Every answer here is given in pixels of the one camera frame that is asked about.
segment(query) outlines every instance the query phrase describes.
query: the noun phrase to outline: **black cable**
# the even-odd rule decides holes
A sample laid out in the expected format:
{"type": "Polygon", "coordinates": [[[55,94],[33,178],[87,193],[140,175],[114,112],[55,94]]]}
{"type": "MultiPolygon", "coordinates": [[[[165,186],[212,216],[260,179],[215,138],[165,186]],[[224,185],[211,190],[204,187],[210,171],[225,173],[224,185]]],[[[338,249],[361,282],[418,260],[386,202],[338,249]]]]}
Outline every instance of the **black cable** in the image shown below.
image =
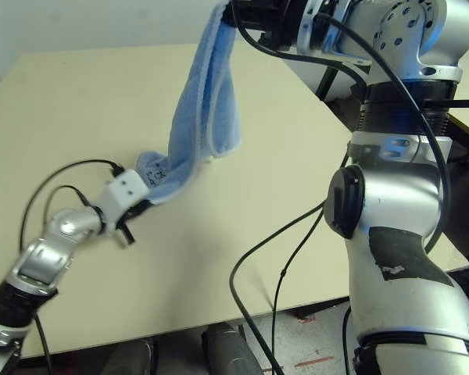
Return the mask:
{"type": "Polygon", "coordinates": [[[349,355],[347,354],[347,321],[351,315],[351,306],[347,308],[342,320],[342,350],[344,352],[345,375],[349,375],[349,355]]]}
{"type": "Polygon", "coordinates": [[[104,164],[109,164],[113,168],[114,173],[119,173],[120,171],[124,170],[122,166],[119,166],[117,163],[112,162],[111,160],[105,160],[105,159],[88,159],[88,160],[81,160],[79,162],[72,162],[71,164],[68,164],[66,166],[63,166],[59,168],[58,170],[54,171],[50,176],[45,178],[40,185],[36,188],[34,191],[33,195],[31,195],[30,200],[26,204],[26,208],[24,209],[23,217],[21,219],[21,229],[20,229],[20,234],[19,234],[19,252],[21,253],[24,249],[24,232],[26,230],[26,223],[28,216],[30,215],[30,210],[31,206],[33,205],[34,201],[40,194],[41,190],[47,185],[54,177],[57,175],[61,174],[65,170],[68,170],[70,168],[74,168],[75,166],[81,166],[83,164],[94,164],[94,163],[104,163],[104,164]]]}
{"type": "Polygon", "coordinates": [[[50,209],[50,205],[52,203],[52,199],[54,198],[55,193],[57,193],[61,189],[71,189],[75,193],[77,193],[78,198],[80,201],[83,203],[83,205],[91,205],[91,203],[88,201],[87,197],[85,197],[84,193],[82,193],[77,187],[74,187],[73,185],[60,185],[53,189],[50,194],[47,197],[47,200],[45,201],[45,207],[44,207],[44,215],[43,215],[43,220],[42,223],[45,226],[48,220],[48,211],[50,209]]]}
{"type": "Polygon", "coordinates": [[[330,66],[331,68],[334,68],[336,70],[340,70],[344,74],[350,76],[351,78],[354,79],[354,81],[360,85],[361,87],[366,87],[365,80],[356,72],[354,69],[349,68],[348,66],[344,65],[342,62],[338,61],[331,61],[330,59],[321,59],[318,57],[312,57],[312,56],[303,56],[303,55],[292,55],[290,53],[284,53],[280,51],[273,50],[271,48],[265,47],[258,43],[256,40],[254,40],[250,34],[247,32],[245,29],[245,26],[243,26],[243,22],[240,19],[240,14],[238,10],[238,2],[240,0],[231,0],[231,7],[233,9],[233,19],[234,23],[236,24],[236,27],[238,28],[240,34],[243,36],[243,38],[249,43],[252,47],[255,49],[264,52],[268,55],[278,57],[280,59],[287,59],[287,60],[294,60],[294,61],[303,61],[305,63],[316,63],[320,65],[326,65],[330,66]]]}
{"type": "Polygon", "coordinates": [[[401,97],[405,99],[411,107],[412,112],[415,116],[419,119],[422,128],[424,129],[425,136],[428,139],[428,142],[431,146],[431,150],[435,155],[436,164],[438,166],[439,172],[441,174],[442,179],[442,191],[443,191],[443,202],[441,208],[441,214],[439,217],[438,224],[436,226],[435,232],[432,235],[431,239],[429,240],[428,244],[426,245],[425,249],[426,252],[430,252],[436,242],[438,241],[439,237],[443,232],[443,228],[446,225],[446,221],[448,220],[449,216],[449,208],[450,208],[450,176],[449,171],[446,166],[445,157],[441,152],[441,148],[439,147],[438,141],[429,125],[428,121],[426,120],[424,114],[422,113],[421,109],[419,108],[418,104],[415,102],[414,98],[406,88],[405,84],[401,81],[398,75],[391,69],[388,63],[384,60],[384,58],[377,52],[375,49],[368,44],[360,35],[356,32],[348,28],[343,23],[337,21],[333,17],[330,17],[327,14],[318,13],[316,18],[320,18],[322,20],[326,20],[329,24],[333,27],[337,27],[341,32],[346,34],[350,37],[353,41],[355,41],[363,50],[365,50],[368,55],[384,70],[387,74],[389,79],[392,81],[393,86],[399,92],[401,97]]]}
{"type": "Polygon", "coordinates": [[[271,350],[267,346],[267,343],[264,341],[264,338],[262,334],[259,332],[259,329],[257,328],[256,324],[253,321],[253,318],[250,316],[248,310],[246,307],[243,305],[242,300],[238,296],[238,292],[236,291],[235,287],[235,276],[236,273],[238,272],[238,269],[240,266],[243,264],[243,262],[254,252],[256,252],[259,248],[262,248],[267,242],[273,240],[275,237],[279,236],[283,232],[285,232],[288,228],[293,227],[296,225],[298,222],[304,220],[310,215],[313,215],[315,212],[320,210],[322,207],[322,204],[317,205],[310,211],[302,214],[299,216],[297,219],[292,220],[290,223],[284,225],[280,229],[278,229],[276,232],[272,233],[269,237],[265,238],[262,240],[259,244],[255,245],[253,248],[248,250],[234,265],[233,270],[231,271],[231,274],[229,276],[229,288],[231,290],[231,294],[233,295],[234,302],[242,312],[243,317],[245,318],[247,324],[249,325],[250,329],[252,330],[254,336],[256,337],[257,342],[259,342],[260,347],[262,348],[264,354],[266,357],[269,359],[272,367],[276,371],[277,375],[284,375],[283,370],[281,369],[280,365],[278,364],[277,360],[273,357],[271,350]]]}
{"type": "Polygon", "coordinates": [[[309,231],[307,232],[306,236],[304,236],[304,238],[300,241],[297,248],[295,248],[292,255],[290,255],[290,258],[288,258],[287,263],[285,264],[285,267],[283,268],[283,270],[280,273],[280,278],[278,280],[278,284],[277,284],[277,287],[276,287],[276,292],[274,293],[273,319],[272,319],[272,322],[271,322],[271,353],[273,355],[274,355],[274,336],[275,336],[274,332],[276,330],[276,309],[277,309],[277,304],[278,304],[278,296],[280,295],[281,283],[283,282],[283,279],[284,279],[285,275],[287,274],[287,270],[290,267],[290,264],[292,263],[294,258],[297,256],[300,249],[306,244],[307,240],[310,239],[311,235],[313,234],[313,232],[316,230],[316,227],[320,223],[321,218],[323,217],[323,205],[324,205],[324,202],[322,202],[320,204],[320,206],[321,206],[320,214],[318,215],[316,220],[314,220],[314,223],[311,226],[311,228],[309,229],[309,231]]]}
{"type": "Polygon", "coordinates": [[[47,363],[47,373],[48,375],[54,375],[54,369],[52,368],[52,360],[50,356],[50,351],[48,350],[47,339],[45,338],[44,328],[41,326],[40,318],[37,314],[34,314],[34,322],[37,326],[38,335],[40,336],[41,347],[44,351],[45,362],[47,363]]]}

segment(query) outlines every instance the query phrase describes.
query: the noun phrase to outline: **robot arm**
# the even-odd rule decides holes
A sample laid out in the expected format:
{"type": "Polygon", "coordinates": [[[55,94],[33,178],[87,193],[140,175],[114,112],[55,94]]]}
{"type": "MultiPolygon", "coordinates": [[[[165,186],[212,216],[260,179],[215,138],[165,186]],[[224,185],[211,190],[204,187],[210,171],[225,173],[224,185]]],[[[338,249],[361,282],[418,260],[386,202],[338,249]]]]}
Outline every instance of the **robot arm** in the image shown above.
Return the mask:
{"type": "Polygon", "coordinates": [[[271,11],[257,3],[238,7],[247,27],[263,30],[260,43],[267,47],[296,45],[302,55],[370,66],[349,145],[353,164],[334,175],[324,207],[349,257],[361,346],[356,372],[469,373],[469,301],[424,250],[442,208],[435,154],[385,71],[317,17],[325,13],[371,43],[422,108],[446,159],[448,108],[427,109],[424,102],[453,99],[462,75],[458,60],[469,49],[469,2],[295,0],[275,1],[271,11]]]}
{"type": "Polygon", "coordinates": [[[8,373],[37,310],[57,294],[57,285],[73,261],[78,245],[96,236],[113,236],[117,229],[133,238],[124,221],[149,207],[149,189],[133,170],[106,185],[97,201],[83,209],[56,213],[42,236],[22,253],[0,285],[0,374],[8,373]]]}

